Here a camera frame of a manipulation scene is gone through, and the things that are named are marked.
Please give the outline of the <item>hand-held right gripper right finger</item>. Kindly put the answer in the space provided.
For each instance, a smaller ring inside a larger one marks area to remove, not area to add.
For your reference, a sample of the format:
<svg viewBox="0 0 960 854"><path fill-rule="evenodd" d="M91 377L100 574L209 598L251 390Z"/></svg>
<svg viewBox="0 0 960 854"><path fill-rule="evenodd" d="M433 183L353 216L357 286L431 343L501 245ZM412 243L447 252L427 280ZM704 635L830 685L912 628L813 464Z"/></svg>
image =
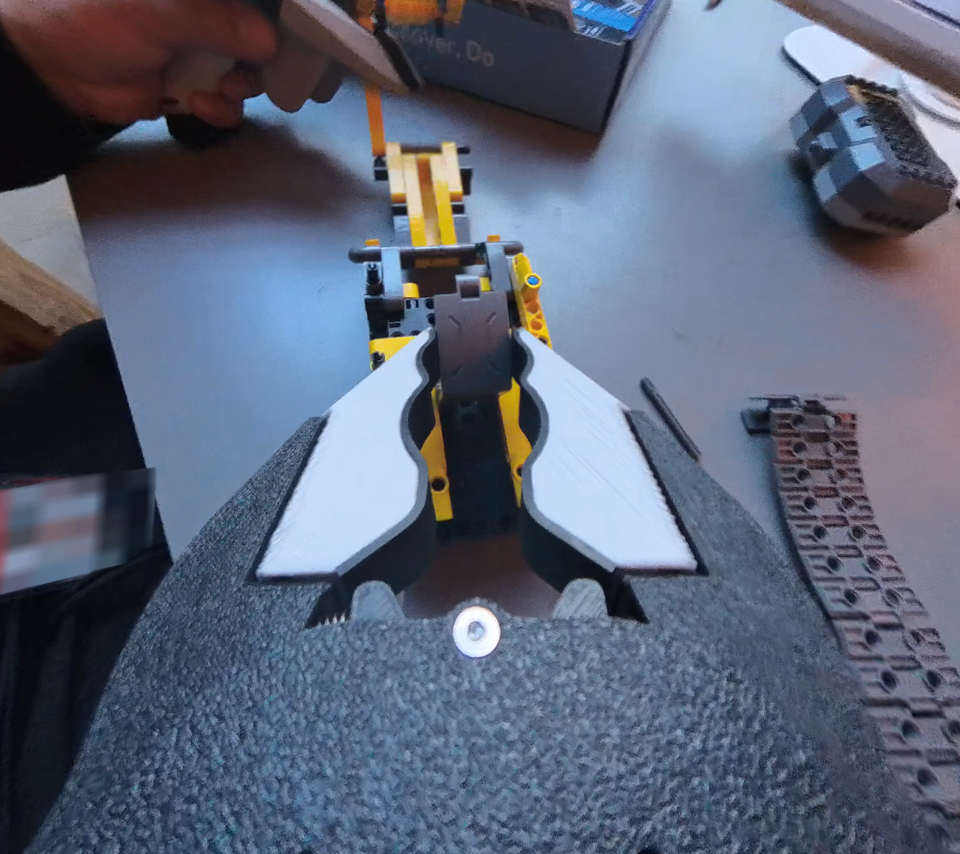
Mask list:
<svg viewBox="0 0 960 854"><path fill-rule="evenodd" d="M694 574L698 560L629 409L527 330L513 336L531 442L521 517L608 574Z"/></svg>

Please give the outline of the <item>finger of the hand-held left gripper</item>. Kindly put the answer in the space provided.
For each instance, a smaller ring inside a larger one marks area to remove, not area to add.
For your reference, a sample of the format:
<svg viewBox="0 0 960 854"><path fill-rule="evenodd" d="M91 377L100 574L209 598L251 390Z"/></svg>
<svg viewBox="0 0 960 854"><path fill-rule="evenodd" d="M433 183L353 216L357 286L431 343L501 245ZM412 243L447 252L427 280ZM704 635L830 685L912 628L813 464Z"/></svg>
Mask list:
<svg viewBox="0 0 960 854"><path fill-rule="evenodd" d="M405 94L423 81L390 32L363 27L330 0L281 0L279 94L313 96L338 64L367 83Z"/></svg>

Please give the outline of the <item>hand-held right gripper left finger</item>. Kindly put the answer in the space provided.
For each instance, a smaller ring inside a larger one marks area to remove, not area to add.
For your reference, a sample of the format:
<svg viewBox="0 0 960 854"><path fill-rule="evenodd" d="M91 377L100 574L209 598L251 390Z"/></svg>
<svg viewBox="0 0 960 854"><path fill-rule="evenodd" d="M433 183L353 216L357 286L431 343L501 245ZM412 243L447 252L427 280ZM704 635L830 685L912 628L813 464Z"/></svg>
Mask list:
<svg viewBox="0 0 960 854"><path fill-rule="evenodd" d="M259 582L343 581L361 568L410 584L426 565L436 517L422 447L435 424L437 344L426 330L324 414L269 536Z"/></svg>

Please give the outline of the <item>black toy axle pin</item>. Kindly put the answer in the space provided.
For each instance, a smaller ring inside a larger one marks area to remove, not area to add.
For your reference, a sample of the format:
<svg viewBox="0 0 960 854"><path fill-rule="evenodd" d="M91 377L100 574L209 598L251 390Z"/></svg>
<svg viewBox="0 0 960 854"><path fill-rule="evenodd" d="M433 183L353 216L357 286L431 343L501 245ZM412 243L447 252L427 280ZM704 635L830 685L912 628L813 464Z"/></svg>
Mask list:
<svg viewBox="0 0 960 854"><path fill-rule="evenodd" d="M643 377L639 382L639 387L663 425L669 430L675 440L678 441L678 444L688 453L694 462L698 464L701 463L702 452L699 446L692 439L687 429L681 424L672 408L666 403L666 400L652 379Z"/></svg>

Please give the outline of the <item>black yellow toy brick vehicle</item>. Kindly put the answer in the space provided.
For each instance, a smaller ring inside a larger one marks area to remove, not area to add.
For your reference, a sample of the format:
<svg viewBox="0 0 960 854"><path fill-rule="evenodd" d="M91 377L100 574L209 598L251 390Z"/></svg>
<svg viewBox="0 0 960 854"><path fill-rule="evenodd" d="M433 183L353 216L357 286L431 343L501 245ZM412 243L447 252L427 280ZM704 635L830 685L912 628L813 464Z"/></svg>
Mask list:
<svg viewBox="0 0 960 854"><path fill-rule="evenodd" d="M513 338L546 346L542 277L520 242L471 237L469 149L371 136L373 172L390 194L393 235L368 239L350 260L365 269L368 354L381 367L415 336L438 353L433 427L421 447L441 541L510 533L533 442L521 424Z"/></svg>

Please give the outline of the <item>grey desk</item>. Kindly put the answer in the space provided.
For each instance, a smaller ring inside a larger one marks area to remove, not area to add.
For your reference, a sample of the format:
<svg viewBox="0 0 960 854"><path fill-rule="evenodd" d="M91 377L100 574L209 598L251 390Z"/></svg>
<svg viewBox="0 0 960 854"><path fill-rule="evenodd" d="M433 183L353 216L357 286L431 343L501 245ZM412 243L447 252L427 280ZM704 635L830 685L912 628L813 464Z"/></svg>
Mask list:
<svg viewBox="0 0 960 854"><path fill-rule="evenodd" d="M558 353L639 411L652 379L702 464L780 537L753 396L839 394L882 533L958 663L958 213L900 241L819 218L788 122L811 85L770 0L672 0L600 137L453 91L386 97L391 138L471 148L472 235L524 243ZM264 98L208 152L138 124L69 177L177 558L364 375L380 238L363 93Z"/></svg>

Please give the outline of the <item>person's left hand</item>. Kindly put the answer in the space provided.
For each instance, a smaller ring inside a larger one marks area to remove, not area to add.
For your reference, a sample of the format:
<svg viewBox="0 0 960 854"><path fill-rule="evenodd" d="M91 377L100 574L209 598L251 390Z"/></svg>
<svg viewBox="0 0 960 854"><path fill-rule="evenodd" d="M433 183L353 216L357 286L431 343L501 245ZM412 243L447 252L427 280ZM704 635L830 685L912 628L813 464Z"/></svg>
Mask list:
<svg viewBox="0 0 960 854"><path fill-rule="evenodd" d="M191 94L188 112L231 128L279 44L241 0L1 0L1 14L6 38L59 101L115 126L169 113L170 65L200 53L234 69L213 92Z"/></svg>

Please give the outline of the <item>dark blue product box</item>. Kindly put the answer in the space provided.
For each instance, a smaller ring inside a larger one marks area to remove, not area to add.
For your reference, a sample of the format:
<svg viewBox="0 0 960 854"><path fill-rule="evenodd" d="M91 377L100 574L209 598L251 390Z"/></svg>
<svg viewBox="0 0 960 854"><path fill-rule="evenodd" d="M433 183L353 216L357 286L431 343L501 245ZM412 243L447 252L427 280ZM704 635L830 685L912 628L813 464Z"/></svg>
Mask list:
<svg viewBox="0 0 960 854"><path fill-rule="evenodd" d="M671 1L573 0L567 27L555 15L467 0L442 35L430 25L397 35L425 80L599 133Z"/></svg>

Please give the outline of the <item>short grey toy track piece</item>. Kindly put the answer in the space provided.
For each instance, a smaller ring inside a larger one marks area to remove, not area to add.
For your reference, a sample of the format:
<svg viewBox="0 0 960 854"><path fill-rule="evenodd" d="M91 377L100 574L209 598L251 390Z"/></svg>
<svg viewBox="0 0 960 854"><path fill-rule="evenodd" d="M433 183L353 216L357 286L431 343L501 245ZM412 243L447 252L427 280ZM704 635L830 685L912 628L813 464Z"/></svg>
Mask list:
<svg viewBox="0 0 960 854"><path fill-rule="evenodd" d="M900 788L958 852L959 674L882 533L858 415L838 395L767 394L742 411L771 438L774 487L803 576L830 622Z"/></svg>

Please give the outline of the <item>person's dark jacket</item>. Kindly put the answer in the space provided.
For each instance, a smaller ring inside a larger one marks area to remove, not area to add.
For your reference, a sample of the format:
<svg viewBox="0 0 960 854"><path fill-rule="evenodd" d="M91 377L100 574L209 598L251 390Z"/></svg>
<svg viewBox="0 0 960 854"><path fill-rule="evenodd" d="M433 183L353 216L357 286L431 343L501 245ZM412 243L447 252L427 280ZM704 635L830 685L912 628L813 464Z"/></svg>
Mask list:
<svg viewBox="0 0 960 854"><path fill-rule="evenodd" d="M104 320L2 372L1 848L64 787L172 560Z"/></svg>

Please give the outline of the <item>light wooden board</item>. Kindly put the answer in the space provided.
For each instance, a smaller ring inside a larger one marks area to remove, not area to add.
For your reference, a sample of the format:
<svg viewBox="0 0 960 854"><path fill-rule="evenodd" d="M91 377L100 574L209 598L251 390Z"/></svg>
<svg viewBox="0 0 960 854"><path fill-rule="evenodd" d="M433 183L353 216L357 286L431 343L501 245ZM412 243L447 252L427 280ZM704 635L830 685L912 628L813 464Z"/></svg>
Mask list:
<svg viewBox="0 0 960 854"><path fill-rule="evenodd" d="M102 311L54 275L1 242L1 367L42 356L64 333Z"/></svg>

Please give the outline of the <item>dark grey brick block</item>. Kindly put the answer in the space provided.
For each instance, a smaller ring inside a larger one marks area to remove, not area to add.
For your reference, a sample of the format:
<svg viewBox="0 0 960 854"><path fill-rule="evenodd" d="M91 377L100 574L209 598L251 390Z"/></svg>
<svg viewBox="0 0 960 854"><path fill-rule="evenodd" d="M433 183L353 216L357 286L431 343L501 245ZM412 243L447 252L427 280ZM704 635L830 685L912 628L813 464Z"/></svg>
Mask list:
<svg viewBox="0 0 960 854"><path fill-rule="evenodd" d="M820 83L790 120L822 212L870 235L912 235L949 213L958 180L891 86L854 75Z"/></svg>

